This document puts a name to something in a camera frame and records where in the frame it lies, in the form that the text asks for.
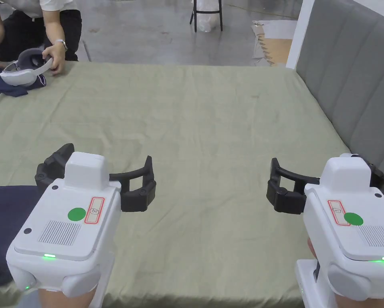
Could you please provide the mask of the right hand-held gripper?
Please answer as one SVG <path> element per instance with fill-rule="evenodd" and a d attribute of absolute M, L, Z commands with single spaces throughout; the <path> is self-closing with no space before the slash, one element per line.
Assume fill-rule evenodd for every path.
<path fill-rule="evenodd" d="M 280 186 L 294 182 L 293 191 Z M 276 212 L 300 215 L 317 258 L 296 262 L 306 308 L 335 308 L 335 295 L 384 299 L 384 173 L 359 156 L 327 161 L 320 178 L 271 159 L 266 198 Z"/>

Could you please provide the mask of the person's right hand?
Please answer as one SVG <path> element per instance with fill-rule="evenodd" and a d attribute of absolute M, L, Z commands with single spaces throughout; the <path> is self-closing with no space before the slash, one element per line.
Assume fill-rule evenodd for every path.
<path fill-rule="evenodd" d="M 354 238 L 330 228 L 310 235 L 318 265 L 299 260 L 296 267 L 307 308 L 384 308 L 384 247 Z"/>

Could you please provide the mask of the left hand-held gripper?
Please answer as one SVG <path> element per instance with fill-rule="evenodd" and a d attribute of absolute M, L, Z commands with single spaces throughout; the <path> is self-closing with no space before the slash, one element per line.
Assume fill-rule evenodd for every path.
<path fill-rule="evenodd" d="M 67 143 L 36 169 L 40 200 L 11 242 L 6 260 L 17 288 L 76 297 L 96 290 L 100 308 L 113 264 L 120 213 L 144 212 L 155 199 L 152 157 L 142 168 L 108 173 L 104 156 L 74 152 Z M 130 181 L 142 186 L 130 190 Z"/>

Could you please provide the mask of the person's left hand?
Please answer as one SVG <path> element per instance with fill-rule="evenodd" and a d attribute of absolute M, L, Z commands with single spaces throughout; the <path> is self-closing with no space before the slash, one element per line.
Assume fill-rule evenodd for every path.
<path fill-rule="evenodd" d="M 88 308 L 96 293 L 96 288 L 78 297 L 68 298 L 62 292 L 38 289 L 42 308 Z"/>

